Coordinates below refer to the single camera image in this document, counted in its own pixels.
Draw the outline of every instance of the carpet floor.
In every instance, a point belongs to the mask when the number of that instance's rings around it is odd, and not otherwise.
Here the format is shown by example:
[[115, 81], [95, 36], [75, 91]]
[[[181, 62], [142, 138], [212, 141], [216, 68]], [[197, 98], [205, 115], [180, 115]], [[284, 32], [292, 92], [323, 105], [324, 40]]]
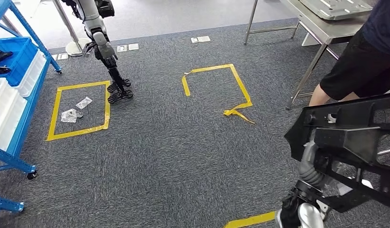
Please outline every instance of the carpet floor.
[[[257, 23], [293, 25], [295, 19]], [[318, 47], [302, 47], [305, 31], [251, 35], [246, 25], [120, 40], [140, 49], [117, 53], [118, 67], [134, 97], [111, 105], [107, 130], [46, 141], [57, 87], [109, 80], [94, 56], [60, 60], [50, 69], [21, 158], [38, 177], [0, 172], [0, 196], [24, 201], [22, 213], [0, 213], [0, 228], [222, 228], [229, 221], [277, 210], [297, 181], [297, 162], [283, 138], [308, 98], [285, 104]], [[211, 41], [192, 44], [191, 37]], [[344, 45], [333, 47], [340, 52]], [[335, 60], [325, 53], [308, 92]], [[233, 64], [253, 106], [239, 116], [223, 111], [245, 102], [229, 69], [187, 76], [192, 69]], [[88, 96], [77, 123], [60, 113]], [[104, 123], [105, 86], [62, 93], [55, 133]], [[390, 160], [390, 155], [383, 159]], [[251, 226], [276, 228], [273, 221]], [[329, 228], [390, 228], [390, 209], [374, 201], [347, 213], [332, 212]]]

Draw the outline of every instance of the stainless steel table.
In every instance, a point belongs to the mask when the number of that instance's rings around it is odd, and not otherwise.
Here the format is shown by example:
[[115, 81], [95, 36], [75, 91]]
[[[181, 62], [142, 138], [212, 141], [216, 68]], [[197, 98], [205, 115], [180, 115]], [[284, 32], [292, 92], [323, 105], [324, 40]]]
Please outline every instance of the stainless steel table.
[[328, 45], [348, 42], [354, 36], [354, 34], [356, 34], [356, 32], [361, 28], [364, 22], [367, 20], [368, 15], [355, 17], [352, 19], [340, 20], [340, 21], [327, 21], [315, 15], [298, 0], [280, 0], [280, 1], [284, 5], [286, 5], [287, 8], [289, 8], [289, 10], [291, 10], [295, 15], [297, 15], [297, 17], [300, 20], [298, 24], [290, 27], [269, 28], [264, 30], [251, 30], [253, 17], [258, 2], [258, 0], [255, 0], [254, 7], [251, 13], [251, 18], [249, 20], [249, 25], [248, 25], [244, 44], [245, 45], [247, 44], [248, 37], [250, 34], [269, 32], [269, 31], [278, 31], [284, 29], [294, 29], [294, 33], [291, 36], [291, 38], [293, 38], [297, 28], [300, 25], [304, 27], [305, 30], [307, 30], [308, 33], [311, 34], [311, 36], [314, 37], [316, 41], [318, 41], [318, 43], [321, 44], [321, 47], [319, 48], [314, 59], [312, 60], [312, 63], [308, 67], [304, 76], [301, 78], [300, 84], [294, 90], [292, 96], [289, 98], [287, 102], [285, 108], [289, 110], [296, 98], [312, 95], [312, 93], [300, 94], [300, 92], [303, 89], [307, 79], [311, 75], [316, 64], [318, 63], [319, 59], [322, 57], [322, 54], [325, 51], [328, 51], [334, 58], [339, 59], [337, 54], [334, 53], [330, 48], [328, 48]]

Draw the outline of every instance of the white floor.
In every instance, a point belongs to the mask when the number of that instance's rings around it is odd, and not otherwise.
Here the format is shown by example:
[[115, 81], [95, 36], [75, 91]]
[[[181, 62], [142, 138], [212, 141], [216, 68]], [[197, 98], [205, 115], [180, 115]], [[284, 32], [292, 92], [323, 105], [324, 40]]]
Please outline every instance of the white floor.
[[[64, 47], [71, 41], [51, 0], [21, 0], [17, 4], [23, 16], [48, 48]], [[112, 0], [115, 17], [105, 19], [111, 40], [136, 38], [246, 24], [253, 0]], [[80, 38], [85, 38], [82, 21], [62, 3], [69, 20]], [[11, 12], [10, 20], [23, 35], [27, 32]], [[254, 22], [293, 18], [279, 0], [260, 0]], [[0, 28], [0, 38], [11, 37]]]

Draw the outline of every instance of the person's leg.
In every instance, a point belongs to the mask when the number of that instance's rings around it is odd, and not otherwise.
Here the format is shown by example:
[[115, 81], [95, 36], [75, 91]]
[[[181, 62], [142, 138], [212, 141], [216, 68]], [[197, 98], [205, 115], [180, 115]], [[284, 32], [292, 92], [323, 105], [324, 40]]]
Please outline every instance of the person's leg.
[[[318, 84], [314, 90], [314, 95], [311, 97], [311, 100], [309, 101], [308, 106], [323, 105], [329, 99], [330, 99], [330, 97], [328, 96], [328, 94], [326, 94], [325, 91], [321, 88], [320, 84]], [[359, 99], [359, 97], [353, 92], [353, 93], [347, 95], [345, 98], [343, 98], [339, 102], [351, 101], [351, 100], [355, 100], [355, 99]]]
[[354, 92], [347, 95], [345, 98], [343, 98], [342, 100], [340, 100], [339, 102], [343, 102], [343, 101], [351, 101], [351, 100], [355, 100], [355, 99], [359, 99], [360, 97], [357, 96]]
[[309, 101], [308, 106], [317, 106], [325, 104], [330, 97], [325, 91], [321, 88], [320, 84], [315, 87], [314, 93], [312, 94], [311, 100]]
[[378, 51], [358, 31], [331, 72], [315, 88], [309, 105], [323, 105], [330, 98], [337, 101], [359, 98], [359, 94], [352, 93], [388, 68], [390, 55]]

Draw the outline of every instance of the yellow tape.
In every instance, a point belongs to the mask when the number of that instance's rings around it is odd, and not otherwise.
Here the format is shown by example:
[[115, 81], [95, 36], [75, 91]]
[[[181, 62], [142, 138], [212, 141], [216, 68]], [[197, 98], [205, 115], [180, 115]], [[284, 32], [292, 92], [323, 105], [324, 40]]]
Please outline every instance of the yellow tape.
[[209, 71], [209, 70], [217, 70], [217, 69], [223, 69], [223, 68], [230, 68], [231, 69], [231, 72], [233, 73], [234, 75], [234, 78], [235, 80], [237, 81], [238, 85], [239, 85], [239, 88], [241, 89], [242, 91], [242, 94], [244, 95], [245, 99], [246, 99], [246, 103], [242, 103], [242, 104], [239, 104], [237, 106], [235, 106], [234, 108], [232, 108], [231, 110], [224, 110], [224, 115], [238, 115], [240, 116], [242, 119], [252, 123], [252, 124], [255, 124], [255, 122], [253, 121], [250, 121], [249, 119], [247, 119], [243, 114], [241, 114], [240, 112], [237, 111], [237, 109], [240, 109], [240, 108], [246, 108], [246, 107], [250, 107], [252, 106], [252, 102], [251, 102], [251, 97], [249, 96], [248, 94], [248, 91], [247, 89], [245, 89], [245, 86], [244, 84], [242, 83], [241, 81], [241, 78], [239, 78], [239, 75], [238, 75], [238, 72], [237, 70], [235, 69], [234, 65], [233, 64], [226, 64], [226, 65], [220, 65], [220, 66], [211, 66], [211, 67], [205, 67], [205, 68], [199, 68], [199, 69], [194, 69], [194, 70], [191, 70], [189, 73], [185, 73], [185, 76], [182, 77], [182, 85], [183, 85], [183, 89], [185, 91], [185, 95], [186, 96], [190, 96], [190, 91], [189, 91], [189, 87], [188, 87], [188, 83], [186, 81], [186, 76], [188, 74], [191, 74], [191, 73], [197, 73], [197, 72], [203, 72], [203, 71]]
[[183, 90], [185, 91], [186, 96], [190, 96], [190, 91], [188, 88], [188, 83], [186, 82], [186, 76], [182, 77]]
[[[108, 98], [109, 98], [110, 94], [107, 91], [107, 87], [110, 84], [111, 84], [110, 81], [103, 81], [103, 82], [94, 82], [94, 83], [86, 83], [86, 84], [80, 84], [80, 85], [69, 85], [69, 86], [58, 87], [57, 88], [57, 95], [55, 98], [54, 110], [52, 112], [52, 120], [51, 120], [51, 125], [49, 127], [47, 141], [56, 140], [56, 139], [63, 139], [63, 138], [72, 137], [72, 136], [76, 136], [76, 135], [87, 134], [87, 133], [96, 132], [96, 131], [99, 131], [102, 129], [108, 129], [111, 107], [110, 107], [110, 104], [108, 103]], [[55, 134], [55, 127], [56, 127], [56, 122], [57, 122], [57, 115], [59, 112], [59, 105], [60, 105], [60, 98], [62, 96], [62, 90], [77, 89], [77, 88], [90, 87], [90, 86], [100, 86], [100, 85], [105, 85], [104, 124], [101, 126], [87, 128], [87, 129], [83, 129], [83, 130], [79, 130], [79, 131]]]
[[266, 214], [262, 215], [257, 215], [257, 216], [252, 216], [249, 218], [245, 219], [239, 219], [239, 220], [234, 220], [229, 223], [227, 223], [224, 228], [240, 228], [240, 227], [247, 227], [259, 223], [264, 223], [268, 221], [272, 221], [275, 219], [275, 212], [269, 212]]

